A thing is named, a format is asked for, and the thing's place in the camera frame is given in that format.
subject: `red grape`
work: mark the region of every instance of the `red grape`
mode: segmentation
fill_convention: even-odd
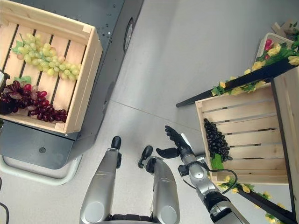
[[[39,114],[37,115],[37,119],[42,120],[42,119],[43,119],[43,113],[39,113]]]
[[[46,91],[41,91],[41,92],[37,92],[37,96],[38,97],[45,97],[47,95],[47,92]]]
[[[13,112],[14,112],[14,113],[17,113],[18,110],[19,110],[19,108],[18,108],[17,106],[15,106],[14,109],[13,109]]]
[[[48,101],[48,100],[45,100],[45,101],[43,101],[43,103],[42,103],[42,105],[43,106],[46,106],[46,105],[48,105],[50,102]]]
[[[26,84],[26,85],[24,86],[24,90],[28,90],[28,91],[30,91],[30,90],[31,90],[31,85],[30,85],[30,84]]]
[[[34,115],[37,115],[37,114],[38,114],[38,110],[34,110],[34,111],[29,112],[30,116],[34,116]]]
[[[46,121],[46,122],[49,121],[49,120],[48,120],[48,115],[47,115],[47,114],[44,114],[44,115],[43,115],[43,121]]]

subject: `black cable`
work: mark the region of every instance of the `black cable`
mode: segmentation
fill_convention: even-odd
[[[1,191],[1,187],[2,187],[2,179],[0,177],[0,191]],[[0,202],[0,206],[5,209],[5,212],[6,212],[6,224],[8,224],[8,222],[9,222],[9,211],[8,211],[8,208],[7,208],[7,206],[5,204],[3,204],[1,202]]]

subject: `gray floor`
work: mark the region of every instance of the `gray floor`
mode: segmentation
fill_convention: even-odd
[[[195,152],[203,152],[195,106],[177,109],[175,104],[221,79],[242,74],[253,63],[259,40],[271,31],[271,24],[297,16],[298,8],[296,0],[145,0],[102,128],[75,178],[50,187],[0,173],[0,201],[10,209],[10,223],[78,223],[88,184],[115,135],[122,137],[123,161],[117,171],[113,213],[149,215],[153,178],[136,166],[143,148],[173,146],[164,134],[164,125],[170,125],[187,135]],[[180,159],[167,163],[177,180],[181,223],[212,223],[194,190],[180,179]],[[63,176],[67,169],[53,172],[25,166],[54,176]],[[269,191],[274,202],[290,209],[287,186],[259,185],[256,190]],[[264,211],[239,195],[228,197],[250,223],[267,223]],[[4,220],[0,210],[0,223]]]

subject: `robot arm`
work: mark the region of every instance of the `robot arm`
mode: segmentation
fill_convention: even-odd
[[[197,161],[184,136],[178,134],[169,126],[165,126],[165,128],[167,136],[175,142],[178,148],[177,150],[174,150],[174,148],[157,149],[157,152],[164,158],[174,158],[180,155],[191,183],[195,186],[199,198],[210,213],[211,220],[216,224],[249,224],[230,200],[210,181],[207,170]]]

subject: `wooden slat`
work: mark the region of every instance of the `wooden slat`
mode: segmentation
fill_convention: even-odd
[[[282,144],[234,147],[230,148],[229,155],[232,156],[234,160],[243,158],[284,158],[284,149]]]
[[[14,36],[16,27],[17,27],[17,24],[11,23],[11,22],[8,24],[8,26],[3,25],[0,27],[0,38],[1,38],[1,41],[0,41],[0,68],[1,69],[3,69],[5,58],[9,51],[9,45]]]
[[[229,146],[250,145],[259,143],[281,143],[279,130],[230,134],[225,136],[225,140]]]
[[[64,16],[11,1],[1,2],[0,12],[10,22],[58,35],[86,45],[92,26]]]
[[[204,113],[204,118],[209,121],[218,122],[232,119],[241,119],[250,116],[275,113],[274,101],[266,101],[252,105],[243,105],[214,112]]]
[[[274,78],[299,222],[299,68]]]
[[[42,43],[49,43],[51,34],[47,34],[41,31],[36,31],[36,34],[40,34],[42,36]],[[37,80],[39,78],[40,71],[33,66],[32,64],[26,64],[22,76],[30,76],[31,77],[31,85],[36,85]]]
[[[242,170],[265,170],[285,169],[284,159],[254,159],[254,160],[231,160],[223,163],[225,169]]]
[[[65,60],[72,64],[80,64],[82,61],[84,50],[84,45],[72,41],[70,43]],[[55,108],[66,110],[69,108],[75,85],[76,82],[69,79],[59,79],[58,87],[53,101],[53,105]]]
[[[89,54],[84,57],[82,62],[85,63],[85,67],[80,71],[69,109],[71,116],[68,117],[65,124],[68,128],[66,132],[76,132],[81,129],[102,51],[99,37],[94,29],[91,32],[90,42],[86,47],[86,52],[89,52]]]
[[[201,132],[202,140],[203,140],[204,146],[205,146],[207,165],[209,166],[210,169],[212,169],[213,167],[212,167],[211,159],[210,159],[209,144],[206,139],[206,130],[204,127],[204,117],[203,117],[202,108],[201,108],[202,103],[197,101],[197,102],[195,102],[195,104],[196,104],[197,114],[198,114],[199,123],[200,123],[200,132]]]
[[[28,27],[19,26],[17,30],[17,34],[14,38],[14,43],[12,47],[15,47],[16,43],[15,41],[22,41],[19,33],[21,33],[23,36],[26,36],[26,33],[33,33],[33,29],[30,29]],[[11,84],[14,81],[14,77],[19,77],[20,72],[23,66],[24,60],[19,60],[17,58],[17,55],[10,51],[9,53],[9,59],[7,60],[6,66],[4,71],[10,75],[10,79],[7,80],[7,84]]]
[[[234,106],[239,104],[251,103],[253,101],[273,99],[271,86],[260,88],[255,92],[242,93],[237,96],[222,95],[218,97],[207,98],[200,100],[202,102],[202,111],[215,110],[223,107]]]
[[[51,46],[56,48],[56,52],[58,56],[64,56],[67,44],[68,44],[67,39],[54,36],[52,39]],[[51,101],[53,98],[57,79],[58,77],[49,76],[46,72],[42,72],[41,79],[38,84],[38,88],[42,91],[47,91],[48,94],[46,98],[49,101]]]
[[[217,125],[218,131],[222,133],[236,133],[267,128],[279,128],[277,116],[250,119],[245,121],[225,122]]]

